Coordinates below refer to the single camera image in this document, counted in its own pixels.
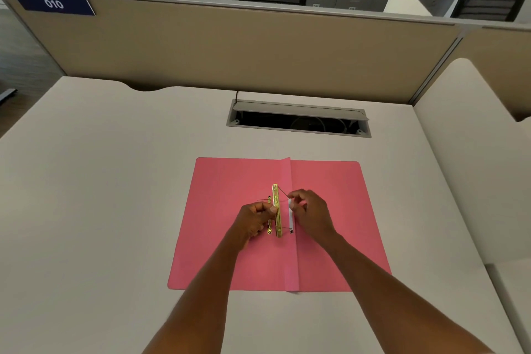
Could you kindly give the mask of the person's left hand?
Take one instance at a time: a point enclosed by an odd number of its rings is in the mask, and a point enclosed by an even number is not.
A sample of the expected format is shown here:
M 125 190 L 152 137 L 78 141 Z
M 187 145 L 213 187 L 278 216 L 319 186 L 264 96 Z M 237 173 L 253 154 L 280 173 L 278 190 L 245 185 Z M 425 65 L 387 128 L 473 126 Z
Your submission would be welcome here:
M 241 207 L 233 224 L 226 233 L 226 239 L 230 244 L 241 251 L 250 241 L 260 233 L 268 220 L 274 216 L 262 216 L 256 213 L 256 205 L 271 205 L 267 202 L 255 202 Z

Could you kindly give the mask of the person's right hand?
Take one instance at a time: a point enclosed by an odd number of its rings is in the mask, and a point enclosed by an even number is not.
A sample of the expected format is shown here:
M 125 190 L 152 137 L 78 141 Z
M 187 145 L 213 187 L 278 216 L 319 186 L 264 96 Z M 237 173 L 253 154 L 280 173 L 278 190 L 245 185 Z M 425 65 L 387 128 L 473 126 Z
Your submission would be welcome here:
M 335 231 L 327 203 L 312 190 L 299 189 L 288 193 L 289 198 L 307 202 L 303 218 L 295 218 L 302 229 L 321 247 L 333 240 Z

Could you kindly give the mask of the gold metal fastener bar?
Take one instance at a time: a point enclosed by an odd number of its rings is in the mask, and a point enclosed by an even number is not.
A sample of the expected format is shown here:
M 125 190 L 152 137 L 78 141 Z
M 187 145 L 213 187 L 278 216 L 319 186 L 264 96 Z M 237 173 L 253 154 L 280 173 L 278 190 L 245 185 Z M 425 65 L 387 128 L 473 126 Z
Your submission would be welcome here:
M 279 187 L 277 183 L 274 183 L 272 185 L 272 198 L 273 198 L 273 205 L 277 209 L 275 214 L 275 236 L 277 238 L 282 237 L 282 215 L 281 215 L 281 209 L 280 209 L 280 198 L 279 198 Z

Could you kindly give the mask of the person's right forearm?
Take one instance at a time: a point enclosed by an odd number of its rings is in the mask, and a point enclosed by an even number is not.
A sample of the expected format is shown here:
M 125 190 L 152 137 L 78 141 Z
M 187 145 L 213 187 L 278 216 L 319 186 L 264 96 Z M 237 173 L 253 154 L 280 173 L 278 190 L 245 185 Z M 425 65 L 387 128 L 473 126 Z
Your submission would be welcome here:
M 315 240 L 349 284 L 384 354 L 494 353 L 335 230 L 320 230 Z

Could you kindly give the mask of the person's left forearm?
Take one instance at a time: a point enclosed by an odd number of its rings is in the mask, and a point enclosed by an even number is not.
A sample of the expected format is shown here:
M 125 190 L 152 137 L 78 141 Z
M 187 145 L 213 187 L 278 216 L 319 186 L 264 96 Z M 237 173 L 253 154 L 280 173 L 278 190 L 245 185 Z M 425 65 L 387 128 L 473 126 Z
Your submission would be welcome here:
M 228 232 L 142 354 L 220 354 L 236 261 L 249 236 Z

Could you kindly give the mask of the pink paper file folder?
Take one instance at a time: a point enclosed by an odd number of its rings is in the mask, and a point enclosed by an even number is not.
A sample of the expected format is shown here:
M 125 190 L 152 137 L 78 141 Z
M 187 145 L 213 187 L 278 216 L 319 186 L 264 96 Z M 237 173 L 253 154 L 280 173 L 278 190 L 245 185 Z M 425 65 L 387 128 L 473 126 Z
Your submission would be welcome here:
M 310 189 L 328 204 L 335 229 L 391 272 L 361 166 L 352 161 L 199 157 L 171 265 L 168 288 L 185 290 L 232 225 L 240 208 L 267 199 L 277 183 Z M 295 233 L 267 235 L 266 227 L 239 255 L 231 290 L 348 292 L 328 254 L 295 222 Z

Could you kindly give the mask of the beige desk divider panel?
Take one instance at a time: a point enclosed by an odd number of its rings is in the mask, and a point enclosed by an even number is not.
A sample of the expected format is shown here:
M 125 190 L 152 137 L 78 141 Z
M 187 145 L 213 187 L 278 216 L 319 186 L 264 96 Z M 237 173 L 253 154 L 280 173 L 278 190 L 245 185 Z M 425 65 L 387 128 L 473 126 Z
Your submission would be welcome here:
M 416 104 L 470 60 L 531 116 L 531 25 L 226 0 L 89 0 L 95 16 L 2 0 L 71 77 Z

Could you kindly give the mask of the white side divider panel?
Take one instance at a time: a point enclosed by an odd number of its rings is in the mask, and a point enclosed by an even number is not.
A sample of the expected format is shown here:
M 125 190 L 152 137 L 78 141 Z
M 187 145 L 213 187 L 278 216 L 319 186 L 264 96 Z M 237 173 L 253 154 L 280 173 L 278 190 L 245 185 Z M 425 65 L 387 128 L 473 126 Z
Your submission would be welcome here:
M 414 106 L 484 263 L 531 258 L 531 138 L 459 58 Z

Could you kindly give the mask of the blue number sign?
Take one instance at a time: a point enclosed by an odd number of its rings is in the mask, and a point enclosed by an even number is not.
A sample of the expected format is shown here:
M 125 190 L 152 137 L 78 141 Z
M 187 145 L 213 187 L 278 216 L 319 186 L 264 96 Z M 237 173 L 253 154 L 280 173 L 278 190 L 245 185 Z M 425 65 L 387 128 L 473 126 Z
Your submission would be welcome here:
M 27 11 L 95 16 L 89 0 L 17 0 Z

